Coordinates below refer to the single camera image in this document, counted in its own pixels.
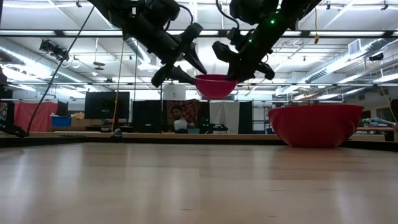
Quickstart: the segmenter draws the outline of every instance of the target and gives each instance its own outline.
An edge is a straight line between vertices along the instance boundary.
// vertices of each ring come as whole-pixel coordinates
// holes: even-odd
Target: black monitor
[[[85,118],[86,119],[112,119],[114,113],[115,92],[86,93]],[[130,107],[130,93],[119,92],[117,119],[128,119]]]

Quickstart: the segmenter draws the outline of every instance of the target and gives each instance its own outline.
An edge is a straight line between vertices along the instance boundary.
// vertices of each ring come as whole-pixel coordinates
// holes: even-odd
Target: small red bowl
[[[194,84],[210,100],[222,100],[236,87],[238,81],[225,80],[226,75],[197,75]]]
[[[362,106],[307,105],[269,111],[276,134],[292,147],[334,148],[358,127]]]

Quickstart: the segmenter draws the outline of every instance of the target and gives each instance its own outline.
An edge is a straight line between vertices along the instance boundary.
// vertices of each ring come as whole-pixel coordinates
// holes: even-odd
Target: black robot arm
[[[321,0],[283,0],[280,10],[277,10],[279,0],[232,0],[230,7],[234,18],[254,25],[256,29],[246,35],[241,35],[237,28],[230,30],[228,39],[238,53],[234,53],[221,42],[213,44],[213,50],[218,59],[229,63],[228,80],[244,82],[254,78],[254,72],[265,74],[272,80],[275,72],[262,62],[267,54],[283,36],[287,29],[296,30],[296,24],[306,16]]]
[[[190,75],[174,63],[185,59],[202,73],[206,69],[195,52],[196,39],[203,30],[193,23],[180,35],[170,35],[163,27],[176,20],[180,6],[174,0],[89,0],[114,26],[121,28],[124,40],[130,37],[144,45],[149,53],[155,54],[165,64],[152,79],[156,87],[166,79],[193,83]]]

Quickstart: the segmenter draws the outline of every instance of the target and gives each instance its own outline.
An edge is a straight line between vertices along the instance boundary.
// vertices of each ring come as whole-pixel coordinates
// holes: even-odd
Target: red bowl
[[[236,87],[238,81],[225,80],[226,75],[197,75],[195,86],[210,100],[222,100]]]
[[[270,110],[269,119],[292,147],[334,148],[354,134],[362,110],[356,105],[291,106]]]

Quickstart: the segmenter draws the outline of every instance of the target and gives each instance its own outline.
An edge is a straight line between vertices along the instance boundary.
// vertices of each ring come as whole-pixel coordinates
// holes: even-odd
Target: red curtain
[[[36,109],[37,103],[20,102],[15,105],[14,124],[20,126],[23,130],[27,130],[30,118]],[[37,110],[35,119],[33,120],[30,131],[46,132],[51,128],[51,113],[56,113],[58,104],[52,102],[42,103]]]

